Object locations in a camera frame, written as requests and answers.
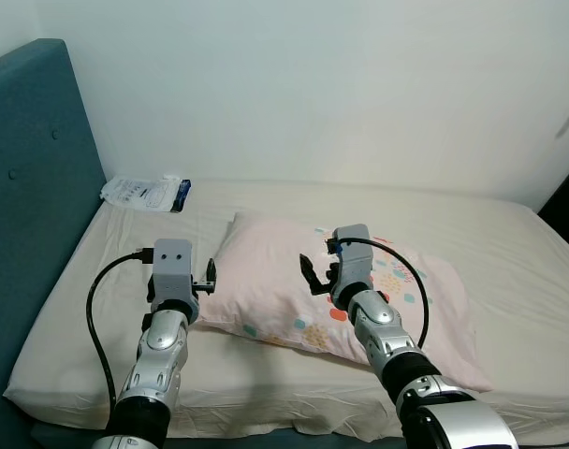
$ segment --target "gray bed frame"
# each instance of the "gray bed frame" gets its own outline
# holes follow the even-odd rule
[[[101,434],[38,422],[2,393],[39,310],[99,207],[104,182],[65,42],[38,39],[0,58],[0,449],[85,449]],[[237,440],[167,441],[167,449],[180,447],[405,445],[283,429]]]

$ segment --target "bed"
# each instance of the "bed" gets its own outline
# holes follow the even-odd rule
[[[39,41],[31,44],[30,51],[34,45],[47,46],[48,59],[63,59],[65,65],[68,61],[62,68],[69,70],[71,86],[76,87],[64,44]],[[18,56],[24,61],[24,54]],[[43,63],[31,62],[39,71],[45,71]],[[53,85],[49,80],[40,82]],[[80,105],[79,98],[74,101]],[[78,110],[83,114],[80,123],[86,122],[82,105]],[[71,447],[86,447],[95,434],[75,428],[102,428],[108,409],[103,374],[84,320],[91,279],[117,256],[152,245],[158,238],[190,239],[194,275],[199,277],[240,210],[262,210],[330,228],[362,222],[374,233],[449,261],[466,285],[477,351],[495,387],[481,398],[499,411],[520,444],[569,442],[569,245],[531,210],[485,198],[373,186],[195,179],[182,213],[123,210],[99,205],[96,196],[103,177],[88,126],[81,133],[87,138],[67,139],[63,152],[59,148],[50,152],[47,162],[52,169],[36,167],[32,172],[29,185],[34,193],[25,209],[33,221],[39,217],[38,227],[29,227],[32,223],[24,220],[21,228],[11,231],[0,225],[0,248],[8,248],[0,261],[9,271],[5,274],[0,268],[0,334],[13,329],[11,341],[2,342],[6,362],[0,365],[0,396],[4,391],[31,417],[18,416],[0,398],[4,413],[0,418],[5,418],[0,419],[0,447],[10,447],[5,446],[10,438],[26,442],[29,419],[36,420],[31,431],[46,447],[66,447],[69,441],[78,441]],[[66,145],[75,142],[80,144],[77,149]],[[0,155],[0,170],[8,179],[18,179],[19,172],[10,173],[14,169],[8,171],[8,165],[30,160],[31,149],[23,148],[9,159]],[[79,168],[62,159],[77,157],[73,152],[83,158]],[[79,174],[83,167],[86,176]],[[82,184],[69,184],[69,194],[48,185],[49,179],[66,185],[75,177]],[[9,193],[17,197],[20,192]],[[51,198],[58,207],[42,209]],[[19,213],[0,201],[0,217],[13,220],[23,215],[23,210]],[[17,236],[21,245],[4,246]],[[26,260],[40,263],[17,264],[13,254],[20,251]],[[149,268],[139,263],[124,264],[111,272],[95,298],[98,333],[117,384],[135,360],[140,320],[149,308],[145,302],[149,274]],[[15,297],[20,306],[8,300]],[[180,405],[168,434],[173,437],[171,447],[195,443],[186,440],[180,446],[181,438],[244,437],[274,429],[279,430],[270,435],[296,447],[320,443],[360,447],[359,440],[400,435],[386,393],[367,369],[201,326],[191,329],[188,346]],[[2,387],[8,379],[7,387]],[[4,430],[10,421],[17,423],[14,430]],[[288,427],[298,433],[285,430]],[[316,440],[300,435],[330,432],[342,436]],[[236,444],[253,444],[257,438],[261,437],[243,438]],[[376,443],[399,444],[391,439]],[[212,447],[220,447],[220,442],[214,441]]]

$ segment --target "white wall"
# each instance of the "white wall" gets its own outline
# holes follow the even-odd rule
[[[0,0],[0,56],[38,36],[33,0]]]
[[[382,183],[538,208],[569,0],[36,0],[107,175]]]

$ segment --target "silver robot arm segment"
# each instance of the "silver robot arm segment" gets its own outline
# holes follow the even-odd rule
[[[192,245],[188,240],[160,239],[153,250],[148,301],[137,362],[131,369],[105,436],[94,449],[160,449],[176,407],[181,369],[187,360],[187,328],[199,315],[197,292],[212,293],[215,266],[207,281],[193,282]]]
[[[374,373],[395,404],[409,449],[518,449],[504,420],[434,367],[401,325],[401,316],[373,290],[372,246],[340,243],[370,239],[368,227],[337,228],[327,241],[339,262],[330,265],[322,285],[311,261],[300,255],[301,272],[314,295],[330,293],[347,311]]]

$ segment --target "wrinkled sheet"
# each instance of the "wrinkled sheet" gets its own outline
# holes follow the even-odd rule
[[[104,427],[106,386],[84,313],[93,277],[159,238],[190,239],[200,277],[239,210],[329,228],[366,223],[373,234],[450,262],[470,298],[477,354],[494,387],[479,397],[521,444],[569,442],[569,246],[520,205],[374,187],[194,181],[182,213],[103,204],[37,317],[5,396],[42,421]],[[129,261],[95,297],[97,332],[118,388],[149,311],[149,275],[148,266]],[[239,437],[278,427],[365,441],[401,435],[393,404],[361,366],[197,325],[188,348],[169,436]]]

